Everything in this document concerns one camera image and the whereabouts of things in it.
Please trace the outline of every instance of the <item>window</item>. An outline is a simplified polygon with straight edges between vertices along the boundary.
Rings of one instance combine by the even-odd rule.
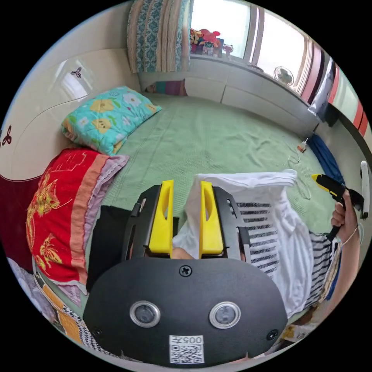
[[[264,12],[264,31],[257,66],[273,78],[276,67],[287,68],[294,78],[290,88],[300,93],[303,75],[308,73],[307,60],[311,58],[308,36],[304,36],[283,18],[267,10]]]
[[[243,58],[250,22],[250,4],[238,0],[194,0],[191,28],[221,33],[219,38],[232,45],[232,56]]]
[[[191,0],[191,6],[191,28],[220,32],[218,37],[233,46],[233,62],[255,65],[272,78],[277,67],[285,67],[293,75],[289,88],[302,94],[314,46],[296,26],[243,0]]]

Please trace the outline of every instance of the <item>white t-shirt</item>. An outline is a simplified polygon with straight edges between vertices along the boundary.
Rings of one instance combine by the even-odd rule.
[[[277,285],[287,316],[304,309],[310,294],[313,248],[309,231],[292,209],[286,187],[293,186],[294,170],[284,172],[197,174],[186,201],[187,221],[173,238],[173,246],[199,257],[200,181],[230,193],[250,235],[251,263]]]

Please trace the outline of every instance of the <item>green bedsheet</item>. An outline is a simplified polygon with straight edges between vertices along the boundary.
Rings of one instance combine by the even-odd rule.
[[[146,96],[163,110],[136,129],[120,149],[130,160],[114,179],[104,205],[132,209],[142,191],[174,179],[174,216],[181,218],[180,228],[194,174],[282,171],[290,168],[288,157],[295,156],[288,145],[295,149],[301,143],[295,134],[244,110],[192,97]],[[323,170],[310,149],[300,157],[292,168],[309,187],[311,199],[302,198],[295,186],[288,189],[289,200],[310,230],[329,231],[334,203],[311,179]],[[306,193],[301,183],[299,187]]]

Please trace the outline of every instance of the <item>white device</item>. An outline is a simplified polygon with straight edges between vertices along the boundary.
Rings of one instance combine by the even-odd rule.
[[[361,218],[365,220],[368,217],[370,202],[368,164],[365,160],[360,163],[360,176],[362,177],[362,196],[364,198]]]

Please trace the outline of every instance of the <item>red blanket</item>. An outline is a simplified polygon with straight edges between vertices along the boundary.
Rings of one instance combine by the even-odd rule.
[[[27,211],[27,241],[40,270],[56,284],[85,287],[84,251],[104,196],[100,190],[127,161],[124,155],[66,149],[42,175]]]

